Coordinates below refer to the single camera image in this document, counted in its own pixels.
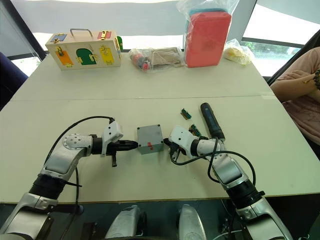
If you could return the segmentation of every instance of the small electronic component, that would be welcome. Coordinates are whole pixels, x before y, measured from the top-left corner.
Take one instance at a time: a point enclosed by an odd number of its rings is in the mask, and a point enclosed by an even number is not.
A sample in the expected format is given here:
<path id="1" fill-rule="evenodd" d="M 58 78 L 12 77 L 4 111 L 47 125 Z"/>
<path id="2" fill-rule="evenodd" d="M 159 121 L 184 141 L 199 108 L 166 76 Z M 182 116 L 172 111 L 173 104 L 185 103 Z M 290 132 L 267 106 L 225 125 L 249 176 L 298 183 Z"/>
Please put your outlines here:
<path id="1" fill-rule="evenodd" d="M 184 108 L 181 110 L 181 115 L 184 117 L 185 120 L 191 118 L 191 115 Z"/>
<path id="2" fill-rule="evenodd" d="M 198 128 L 197 128 L 196 125 L 194 125 L 194 124 L 192 124 L 192 125 L 189 127 L 189 132 L 192 133 L 194 136 L 197 136 L 197 137 L 200 137 L 200 136 L 201 136 L 200 131 L 198 130 Z"/>

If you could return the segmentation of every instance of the black screwdriver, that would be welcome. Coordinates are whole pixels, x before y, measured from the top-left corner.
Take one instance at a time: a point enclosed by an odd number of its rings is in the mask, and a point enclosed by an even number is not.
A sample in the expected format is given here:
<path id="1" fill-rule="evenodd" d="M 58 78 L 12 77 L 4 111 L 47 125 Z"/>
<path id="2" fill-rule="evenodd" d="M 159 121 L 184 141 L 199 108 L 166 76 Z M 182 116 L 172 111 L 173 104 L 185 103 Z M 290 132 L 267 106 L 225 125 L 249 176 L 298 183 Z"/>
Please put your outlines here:
<path id="1" fill-rule="evenodd" d="M 206 125 L 208 126 L 211 137 L 212 138 L 217 137 L 219 140 L 224 141 L 225 135 L 222 132 L 222 129 L 219 126 L 219 123 L 214 115 L 214 111 L 212 111 L 209 103 L 207 102 L 202 103 L 200 108 L 201 108 L 202 115 L 205 119 Z"/>

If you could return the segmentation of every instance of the red box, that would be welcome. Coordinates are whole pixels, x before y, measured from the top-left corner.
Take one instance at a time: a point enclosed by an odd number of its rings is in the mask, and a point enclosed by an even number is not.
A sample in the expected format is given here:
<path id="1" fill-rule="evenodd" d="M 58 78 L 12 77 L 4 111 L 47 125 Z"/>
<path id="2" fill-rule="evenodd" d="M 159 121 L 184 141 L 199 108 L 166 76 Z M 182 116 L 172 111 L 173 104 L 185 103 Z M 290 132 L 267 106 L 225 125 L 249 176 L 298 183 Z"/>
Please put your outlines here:
<path id="1" fill-rule="evenodd" d="M 230 23 L 231 15 L 224 11 L 199 12 L 190 17 L 184 48 L 188 68 L 218 65 Z"/>

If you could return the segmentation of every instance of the plastic bag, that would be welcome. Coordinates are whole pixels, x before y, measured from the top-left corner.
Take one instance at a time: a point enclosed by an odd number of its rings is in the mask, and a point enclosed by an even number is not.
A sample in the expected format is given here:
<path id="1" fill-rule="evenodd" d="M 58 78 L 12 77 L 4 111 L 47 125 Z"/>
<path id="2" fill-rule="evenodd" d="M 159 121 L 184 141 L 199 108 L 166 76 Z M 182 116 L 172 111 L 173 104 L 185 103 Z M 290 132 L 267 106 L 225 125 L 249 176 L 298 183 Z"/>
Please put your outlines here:
<path id="1" fill-rule="evenodd" d="M 176 4 L 187 20 L 184 52 L 189 68 L 218 65 L 238 2 L 180 0 Z"/>
<path id="2" fill-rule="evenodd" d="M 232 15 L 238 2 L 239 0 L 180 0 L 176 7 L 189 20 L 192 14 L 200 12 L 223 11 Z"/>
<path id="3" fill-rule="evenodd" d="M 178 47 L 148 48 L 129 51 L 132 63 L 143 72 L 158 72 L 171 67 L 184 66 L 184 57 Z"/>
<path id="4" fill-rule="evenodd" d="M 241 46 L 237 39 L 232 39 L 226 43 L 223 51 L 223 57 L 241 65 L 247 65 L 255 58 L 250 48 L 247 46 Z"/>

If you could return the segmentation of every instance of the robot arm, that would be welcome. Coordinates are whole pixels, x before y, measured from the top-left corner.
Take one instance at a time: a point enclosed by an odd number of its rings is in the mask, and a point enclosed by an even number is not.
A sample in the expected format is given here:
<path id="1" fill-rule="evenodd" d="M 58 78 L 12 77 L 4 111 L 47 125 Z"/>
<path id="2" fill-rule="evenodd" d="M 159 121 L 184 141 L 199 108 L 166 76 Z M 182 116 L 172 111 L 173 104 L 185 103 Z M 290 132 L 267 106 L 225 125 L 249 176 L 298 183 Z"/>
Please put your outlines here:
<path id="1" fill-rule="evenodd" d="M 135 149 L 135 141 L 119 140 L 120 126 L 113 121 L 104 129 L 102 137 L 71 134 L 44 164 L 29 192 L 25 193 L 0 229 L 1 234 L 14 233 L 22 239 L 36 239 L 49 233 L 53 219 L 49 212 L 58 204 L 58 197 L 72 176 L 79 159 L 100 154 L 112 155 L 116 166 L 116 152 Z"/>
<path id="2" fill-rule="evenodd" d="M 171 157 L 177 160 L 180 149 L 190 157 L 199 157 L 213 152 L 216 139 L 199 139 L 181 126 L 176 126 L 169 136 Z M 218 140 L 216 151 L 223 151 L 224 144 Z M 218 181 L 229 195 L 239 217 L 246 221 L 248 239 L 285 239 L 292 240 L 286 226 L 249 180 L 238 162 L 226 153 L 214 156 L 212 170 Z"/>

